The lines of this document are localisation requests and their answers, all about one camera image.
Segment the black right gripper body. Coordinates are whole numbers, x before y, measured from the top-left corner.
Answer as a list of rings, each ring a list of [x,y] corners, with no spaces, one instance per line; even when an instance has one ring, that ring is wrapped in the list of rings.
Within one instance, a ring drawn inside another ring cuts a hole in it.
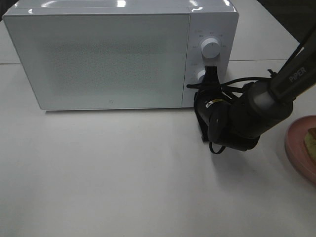
[[[200,128],[225,128],[228,123],[230,99],[221,86],[193,86],[194,112]]]

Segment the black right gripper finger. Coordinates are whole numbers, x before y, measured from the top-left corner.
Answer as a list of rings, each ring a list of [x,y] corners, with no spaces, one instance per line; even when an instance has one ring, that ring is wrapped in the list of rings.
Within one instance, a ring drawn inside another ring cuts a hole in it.
[[[202,82],[207,89],[220,89],[216,66],[205,66],[205,74]]]

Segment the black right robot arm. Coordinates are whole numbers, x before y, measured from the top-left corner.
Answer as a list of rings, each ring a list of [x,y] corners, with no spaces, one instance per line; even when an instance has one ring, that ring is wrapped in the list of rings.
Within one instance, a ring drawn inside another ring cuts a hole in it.
[[[311,27],[279,72],[268,78],[240,78],[220,83],[215,66],[205,67],[195,89],[194,112],[202,140],[239,151],[253,149],[260,136],[288,118],[294,100],[316,83],[316,29]]]

